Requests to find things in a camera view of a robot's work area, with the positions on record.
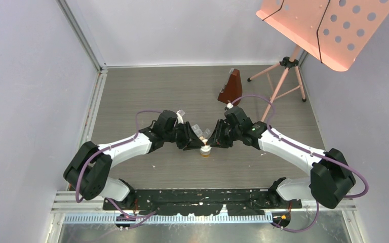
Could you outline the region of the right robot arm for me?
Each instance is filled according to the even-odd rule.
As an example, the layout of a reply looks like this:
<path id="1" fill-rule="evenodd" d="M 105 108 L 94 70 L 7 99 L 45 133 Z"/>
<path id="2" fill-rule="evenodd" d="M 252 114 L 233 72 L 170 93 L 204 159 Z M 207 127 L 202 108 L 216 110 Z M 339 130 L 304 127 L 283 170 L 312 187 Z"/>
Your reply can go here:
<path id="1" fill-rule="evenodd" d="M 218 120 L 207 145 L 230 148 L 235 141 L 276 155 L 307 174 L 305 178 L 280 178 L 269 188 L 269 202 L 276 208 L 290 200 L 313 199 L 334 209 L 354 187 L 356 180 L 337 149 L 324 151 L 291 139 L 262 121 L 252 122 L 240 107 Z"/>

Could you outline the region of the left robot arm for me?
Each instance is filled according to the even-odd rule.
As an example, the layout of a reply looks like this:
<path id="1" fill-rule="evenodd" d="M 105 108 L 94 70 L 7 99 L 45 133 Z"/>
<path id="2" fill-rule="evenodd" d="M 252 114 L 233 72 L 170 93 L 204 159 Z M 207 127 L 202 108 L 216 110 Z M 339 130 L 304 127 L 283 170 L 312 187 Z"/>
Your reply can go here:
<path id="1" fill-rule="evenodd" d="M 91 200 L 98 196 L 115 200 L 124 210 L 135 203 L 130 187 L 121 179 L 109 176 L 116 165 L 133 157 L 152 153 L 165 143 L 175 143 L 178 149 L 193 150 L 206 146 L 206 138 L 199 135 L 178 112 L 163 110 L 143 129 L 128 138 L 97 145 L 83 143 L 75 153 L 63 178 L 75 189 L 75 200 Z"/>

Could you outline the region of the clear weekly pill organizer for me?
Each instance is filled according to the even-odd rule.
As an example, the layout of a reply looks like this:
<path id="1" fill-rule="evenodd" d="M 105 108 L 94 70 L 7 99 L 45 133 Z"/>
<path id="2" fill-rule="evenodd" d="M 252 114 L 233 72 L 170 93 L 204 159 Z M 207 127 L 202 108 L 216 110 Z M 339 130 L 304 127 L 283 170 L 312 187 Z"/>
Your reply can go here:
<path id="1" fill-rule="evenodd" d="M 211 131 L 209 128 L 202 130 L 198 124 L 193 125 L 191 128 L 196 134 L 196 136 L 199 137 L 201 140 L 208 139 L 211 135 Z"/>

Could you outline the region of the white vitamin pill bottle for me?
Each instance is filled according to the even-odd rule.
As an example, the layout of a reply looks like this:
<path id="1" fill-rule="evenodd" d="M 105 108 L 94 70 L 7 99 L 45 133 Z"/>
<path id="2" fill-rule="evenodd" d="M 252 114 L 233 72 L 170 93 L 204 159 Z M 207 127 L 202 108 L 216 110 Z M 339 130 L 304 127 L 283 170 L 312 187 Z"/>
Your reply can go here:
<path id="1" fill-rule="evenodd" d="M 209 157 L 212 147 L 210 145 L 204 145 L 200 148 L 200 154 L 202 157 Z"/>

